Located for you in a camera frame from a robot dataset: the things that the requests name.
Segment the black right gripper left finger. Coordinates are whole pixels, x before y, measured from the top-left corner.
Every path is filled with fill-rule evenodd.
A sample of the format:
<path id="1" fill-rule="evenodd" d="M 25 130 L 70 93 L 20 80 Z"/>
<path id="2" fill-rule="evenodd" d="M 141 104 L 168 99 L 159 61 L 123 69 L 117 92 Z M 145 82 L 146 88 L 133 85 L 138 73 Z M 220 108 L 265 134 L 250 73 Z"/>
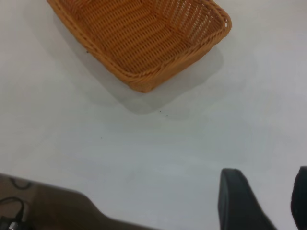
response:
<path id="1" fill-rule="evenodd" d="M 274 230 L 245 175 L 224 168 L 220 174 L 218 214 L 222 230 Z"/>

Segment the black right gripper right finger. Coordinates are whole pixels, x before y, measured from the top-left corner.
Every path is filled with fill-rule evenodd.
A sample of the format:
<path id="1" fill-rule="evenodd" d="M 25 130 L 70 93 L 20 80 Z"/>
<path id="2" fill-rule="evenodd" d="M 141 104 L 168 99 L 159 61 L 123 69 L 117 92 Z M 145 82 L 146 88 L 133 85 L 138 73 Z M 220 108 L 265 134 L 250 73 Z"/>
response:
<path id="1" fill-rule="evenodd" d="M 64 230 L 144 230 L 145 226 L 111 219 L 102 214 L 88 198 L 70 194 L 54 200 L 54 211 Z M 294 181 L 291 213 L 299 230 L 307 228 L 307 168 L 300 167 Z"/>

